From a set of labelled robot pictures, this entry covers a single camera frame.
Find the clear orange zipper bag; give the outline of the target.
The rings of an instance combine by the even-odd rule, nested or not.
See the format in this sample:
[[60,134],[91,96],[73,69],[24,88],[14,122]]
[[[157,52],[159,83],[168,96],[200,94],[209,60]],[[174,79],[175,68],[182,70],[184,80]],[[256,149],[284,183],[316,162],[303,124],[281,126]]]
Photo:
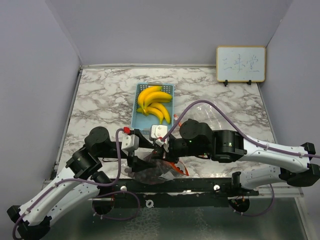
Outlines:
[[189,172],[182,161],[173,163],[159,159],[152,159],[152,154],[147,154],[146,152],[144,152],[141,156],[143,157],[143,161],[149,164],[154,164],[155,167],[139,172],[133,172],[126,163],[123,163],[121,165],[121,173],[139,183],[147,185],[162,184],[167,181],[172,181],[176,178],[189,176]]

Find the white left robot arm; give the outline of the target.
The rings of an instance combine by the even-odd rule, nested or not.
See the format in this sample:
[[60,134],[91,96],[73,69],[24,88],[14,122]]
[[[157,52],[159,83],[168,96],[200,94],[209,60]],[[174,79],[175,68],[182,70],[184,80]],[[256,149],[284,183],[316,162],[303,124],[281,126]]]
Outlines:
[[134,154],[138,148],[153,149],[140,130],[128,127],[118,129],[124,138],[111,141],[109,131],[102,126],[93,128],[84,139],[84,145],[66,162],[59,174],[35,197],[23,205],[13,205],[7,210],[14,222],[12,237],[15,240],[40,240],[51,226],[81,202],[95,197],[113,195],[113,187],[121,176],[117,171],[111,180],[101,170],[101,158],[116,159],[120,165],[126,159],[134,170],[145,170],[151,165]]

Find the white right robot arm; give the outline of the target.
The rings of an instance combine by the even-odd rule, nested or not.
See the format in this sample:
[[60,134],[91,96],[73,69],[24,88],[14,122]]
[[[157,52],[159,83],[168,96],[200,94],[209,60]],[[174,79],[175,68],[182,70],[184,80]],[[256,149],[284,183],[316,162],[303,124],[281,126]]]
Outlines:
[[320,179],[320,167],[310,162],[314,145],[285,146],[241,135],[233,130],[212,130],[208,124],[188,119],[179,128],[179,138],[168,136],[166,125],[153,125],[149,138],[160,158],[173,162],[180,157],[206,155],[219,163],[256,162],[265,168],[232,174],[229,189],[240,196],[247,190],[285,182],[310,187]]

